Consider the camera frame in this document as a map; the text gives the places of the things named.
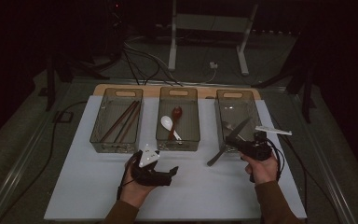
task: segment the dark background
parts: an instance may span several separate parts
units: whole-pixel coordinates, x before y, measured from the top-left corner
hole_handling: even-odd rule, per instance
[[[236,16],[252,3],[209,2],[178,1],[178,10]],[[171,7],[166,0],[0,1],[0,128],[34,90],[32,78],[46,69],[47,52],[63,51],[83,61],[119,53],[128,25],[156,36],[155,24],[171,22]],[[253,28],[298,35],[282,70],[314,67],[313,83],[358,160],[358,1],[261,1]],[[106,50],[98,43],[107,35],[112,42]],[[304,76],[304,70],[291,76]]]

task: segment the white metal frame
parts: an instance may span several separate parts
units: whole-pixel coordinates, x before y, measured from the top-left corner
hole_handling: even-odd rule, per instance
[[[186,14],[178,14],[176,12],[176,0],[172,0],[172,36],[171,36],[171,50],[170,50],[170,59],[168,61],[168,69],[170,71],[174,71],[176,67],[176,30],[178,28],[181,29],[199,29],[199,30],[214,30],[214,31],[225,31],[225,32],[237,32],[241,33],[243,32],[243,39],[242,42],[237,46],[237,54],[238,54],[238,60],[241,67],[241,73],[244,76],[249,75],[248,65],[246,63],[244,50],[246,43],[249,38],[249,34],[252,31],[253,21],[255,18],[255,13],[257,12],[258,4],[253,5],[253,9],[251,12],[251,15],[247,18],[234,18],[234,17],[212,17],[213,18],[213,24],[216,21],[216,18],[218,18],[222,23],[225,22],[226,25],[221,27],[210,27],[209,29],[201,28],[200,26],[196,25],[193,21],[206,21],[211,18],[211,16],[202,16],[202,15],[186,15]],[[179,18],[181,19],[188,19],[193,18],[191,23],[186,24],[185,22],[179,22]],[[232,24],[235,23],[233,21],[243,21],[242,24]]]

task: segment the tray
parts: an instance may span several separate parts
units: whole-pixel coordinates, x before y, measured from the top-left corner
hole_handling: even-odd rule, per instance
[[[197,151],[200,142],[200,120],[197,89],[161,87],[158,104],[156,140],[158,150]],[[169,131],[161,125],[161,118],[172,119],[172,110],[182,107],[182,117],[175,130],[182,140],[168,140]]]
[[[219,146],[226,151],[237,151],[226,145],[226,136],[243,120],[250,121],[239,133],[239,138],[254,141],[255,126],[261,125],[260,117],[255,105],[255,98],[251,91],[218,90],[214,103]]]
[[[108,88],[98,111],[90,142],[101,153],[138,151],[143,90]]]

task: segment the person's right hand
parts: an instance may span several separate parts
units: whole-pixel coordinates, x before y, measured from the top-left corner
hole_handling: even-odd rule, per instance
[[[241,158],[249,162],[245,167],[248,175],[254,175],[255,184],[263,184],[277,179],[278,162],[274,154],[265,161],[254,160],[240,152]]]

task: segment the white plastic spoon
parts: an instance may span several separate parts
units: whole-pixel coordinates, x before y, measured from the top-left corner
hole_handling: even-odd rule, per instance
[[[162,116],[161,118],[161,124],[162,126],[164,126],[165,129],[167,129],[168,131],[171,130],[172,128],[172,120],[170,117],[168,116]],[[182,138],[180,138],[179,134],[176,131],[173,131],[173,136],[175,136],[176,140],[182,140]]]

